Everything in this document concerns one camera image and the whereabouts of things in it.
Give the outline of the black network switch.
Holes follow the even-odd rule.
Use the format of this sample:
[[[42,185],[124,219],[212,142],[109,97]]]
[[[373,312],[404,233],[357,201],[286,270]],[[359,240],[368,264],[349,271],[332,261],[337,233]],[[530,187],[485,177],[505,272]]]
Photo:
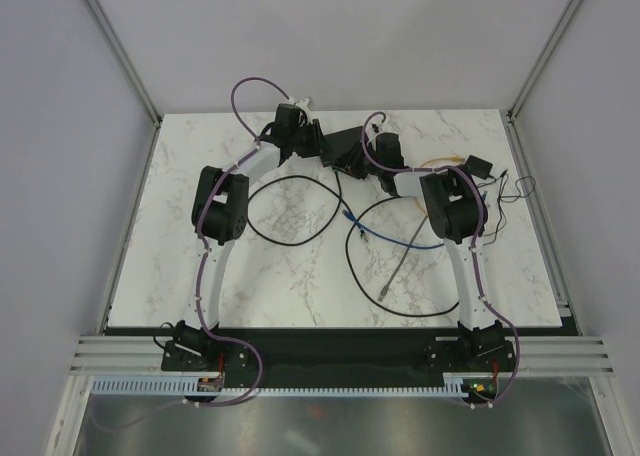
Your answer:
[[[362,126],[356,126],[323,136],[321,162],[324,167],[345,170],[361,155]]]

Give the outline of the black ethernet cable long loop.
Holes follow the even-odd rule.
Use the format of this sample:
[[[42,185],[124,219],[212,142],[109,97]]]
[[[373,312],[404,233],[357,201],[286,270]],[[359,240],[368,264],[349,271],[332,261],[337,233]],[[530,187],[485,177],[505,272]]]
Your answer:
[[[255,190],[249,203],[258,205],[258,213],[249,215],[248,227],[262,240],[287,248],[318,239],[341,216],[355,216],[337,170],[326,181],[301,174],[276,178]]]

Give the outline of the black power adapter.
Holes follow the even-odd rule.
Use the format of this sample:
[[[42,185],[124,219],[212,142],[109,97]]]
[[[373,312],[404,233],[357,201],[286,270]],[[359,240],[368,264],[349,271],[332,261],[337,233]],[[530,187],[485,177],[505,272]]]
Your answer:
[[[491,176],[493,164],[482,158],[470,155],[464,163],[467,172],[481,180],[487,180]]]

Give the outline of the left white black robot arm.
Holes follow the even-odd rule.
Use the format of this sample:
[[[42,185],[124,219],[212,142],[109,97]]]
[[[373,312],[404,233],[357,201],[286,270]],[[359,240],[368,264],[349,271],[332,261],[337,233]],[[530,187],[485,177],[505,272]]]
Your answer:
[[[261,359],[251,343],[217,333],[221,287],[231,251],[248,224],[251,185],[294,154],[318,157],[322,153],[320,124],[311,117],[309,104],[308,98],[280,104],[274,121],[237,161],[225,168],[202,169],[191,214],[203,244],[194,283],[199,326],[192,327],[185,319],[173,326],[172,338],[164,345],[162,370],[214,371],[232,350]]]

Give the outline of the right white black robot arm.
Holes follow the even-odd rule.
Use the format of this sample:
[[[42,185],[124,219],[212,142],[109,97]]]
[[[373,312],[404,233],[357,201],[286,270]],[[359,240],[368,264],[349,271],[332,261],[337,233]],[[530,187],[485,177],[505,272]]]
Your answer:
[[[457,290],[457,357],[469,370],[492,363],[498,371],[512,371],[519,363],[514,324],[489,300],[484,264],[485,227],[489,210],[476,181],[491,176],[493,164],[470,155],[459,164],[416,168],[405,164],[399,136],[381,133],[371,140],[360,136],[358,166],[381,178],[381,186],[396,198],[423,200],[428,221],[442,241],[451,262]]]

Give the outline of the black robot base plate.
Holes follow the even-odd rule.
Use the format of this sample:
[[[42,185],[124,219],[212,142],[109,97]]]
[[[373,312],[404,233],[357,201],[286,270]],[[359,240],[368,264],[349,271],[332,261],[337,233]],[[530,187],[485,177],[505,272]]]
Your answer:
[[[241,387],[253,382],[268,387],[407,387],[441,382],[447,373],[511,372],[498,371],[492,363],[466,366],[454,330],[236,328],[217,333],[251,343],[261,357],[232,350],[214,370]]]

